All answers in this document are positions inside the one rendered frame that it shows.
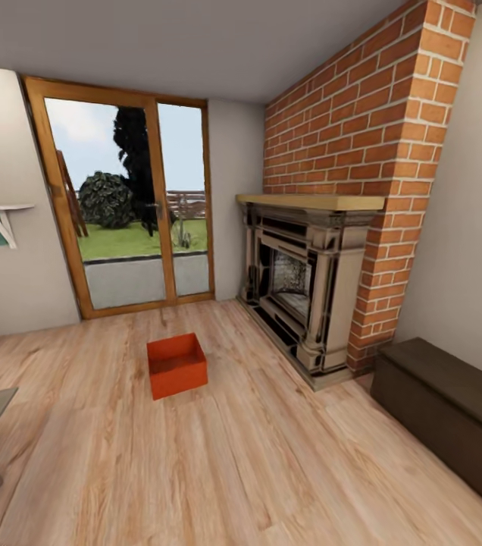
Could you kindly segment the storage box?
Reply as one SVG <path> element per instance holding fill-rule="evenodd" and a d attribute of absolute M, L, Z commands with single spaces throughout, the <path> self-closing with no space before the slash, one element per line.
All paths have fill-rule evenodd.
<path fill-rule="evenodd" d="M 153 400 L 208 382 L 206 358 L 195 333 L 151 342 L 147 351 Z"/>

